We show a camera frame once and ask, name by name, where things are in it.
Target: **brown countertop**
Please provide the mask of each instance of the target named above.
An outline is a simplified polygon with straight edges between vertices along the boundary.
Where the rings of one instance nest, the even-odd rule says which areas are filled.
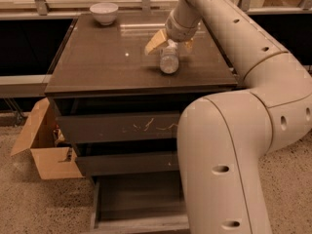
[[[236,86],[206,27],[195,35],[193,51],[179,46],[179,70],[161,72],[159,55],[144,47],[163,27],[168,12],[121,12],[109,26],[81,15],[46,88],[47,96],[155,95],[220,92]]]

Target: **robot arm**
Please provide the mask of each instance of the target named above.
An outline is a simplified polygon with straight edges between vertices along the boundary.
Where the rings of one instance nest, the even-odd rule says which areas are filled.
[[[192,234],[272,233],[257,162],[312,127],[312,79],[289,51],[228,0],[179,0],[166,38],[187,41],[203,19],[247,89],[197,99],[177,149]]]

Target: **white bowl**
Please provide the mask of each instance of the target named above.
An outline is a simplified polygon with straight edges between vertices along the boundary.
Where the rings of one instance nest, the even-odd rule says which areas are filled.
[[[90,7],[90,11],[102,25],[110,25],[117,18],[118,5],[114,3],[98,3]]]

